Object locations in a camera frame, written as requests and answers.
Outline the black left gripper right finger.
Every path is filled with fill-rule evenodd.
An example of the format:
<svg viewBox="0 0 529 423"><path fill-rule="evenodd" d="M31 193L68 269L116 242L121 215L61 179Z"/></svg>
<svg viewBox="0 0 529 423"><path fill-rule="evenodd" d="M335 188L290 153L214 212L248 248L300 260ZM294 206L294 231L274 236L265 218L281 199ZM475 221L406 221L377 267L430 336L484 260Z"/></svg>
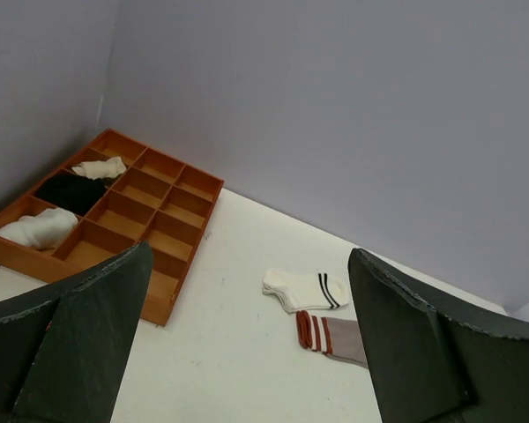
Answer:
<svg viewBox="0 0 529 423"><path fill-rule="evenodd" d="M529 323L353 249L348 274L384 422L529 422Z"/></svg>

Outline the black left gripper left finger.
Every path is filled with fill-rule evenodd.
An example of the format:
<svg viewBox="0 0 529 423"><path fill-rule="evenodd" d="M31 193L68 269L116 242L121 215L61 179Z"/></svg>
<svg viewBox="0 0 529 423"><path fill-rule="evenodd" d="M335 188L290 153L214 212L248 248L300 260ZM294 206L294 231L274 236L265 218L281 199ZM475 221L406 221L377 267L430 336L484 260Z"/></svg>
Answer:
<svg viewBox="0 0 529 423"><path fill-rule="evenodd" d="M145 241L0 301L0 422L109 422L145 303Z"/></svg>

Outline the grey sock with red cuff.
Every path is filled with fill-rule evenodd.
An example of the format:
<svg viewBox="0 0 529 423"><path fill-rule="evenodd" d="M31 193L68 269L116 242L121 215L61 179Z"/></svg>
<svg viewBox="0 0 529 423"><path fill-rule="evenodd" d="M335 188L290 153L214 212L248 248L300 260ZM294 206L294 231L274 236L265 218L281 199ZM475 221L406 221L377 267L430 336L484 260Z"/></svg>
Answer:
<svg viewBox="0 0 529 423"><path fill-rule="evenodd" d="M300 346L338 361L369 368L359 324L354 320L312 315L295 315Z"/></svg>

